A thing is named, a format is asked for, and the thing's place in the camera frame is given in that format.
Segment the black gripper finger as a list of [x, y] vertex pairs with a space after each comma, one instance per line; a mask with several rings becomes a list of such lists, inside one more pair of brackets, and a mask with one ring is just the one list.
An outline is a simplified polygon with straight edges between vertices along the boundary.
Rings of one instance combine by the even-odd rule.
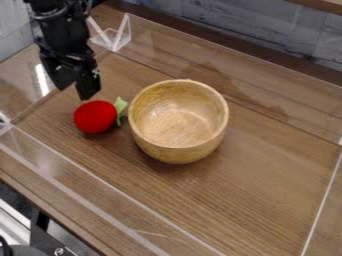
[[100, 72], [93, 58], [84, 59], [75, 68], [76, 91], [81, 100], [88, 100], [101, 89]]
[[64, 90], [76, 81], [79, 61], [68, 56], [44, 54], [40, 55], [40, 60], [56, 88]]

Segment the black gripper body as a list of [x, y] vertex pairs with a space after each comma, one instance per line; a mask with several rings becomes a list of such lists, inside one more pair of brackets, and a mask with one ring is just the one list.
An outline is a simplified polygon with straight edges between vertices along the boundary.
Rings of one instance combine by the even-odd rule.
[[93, 65], [87, 9], [33, 9], [35, 43], [44, 65]]

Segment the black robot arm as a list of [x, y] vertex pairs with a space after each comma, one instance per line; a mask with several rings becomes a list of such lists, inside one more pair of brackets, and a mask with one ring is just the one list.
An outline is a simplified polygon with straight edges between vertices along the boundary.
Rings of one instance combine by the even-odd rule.
[[83, 0], [23, 0], [31, 7], [39, 58], [59, 90], [75, 85], [88, 100], [101, 89], [95, 52], [88, 46], [88, 10]]

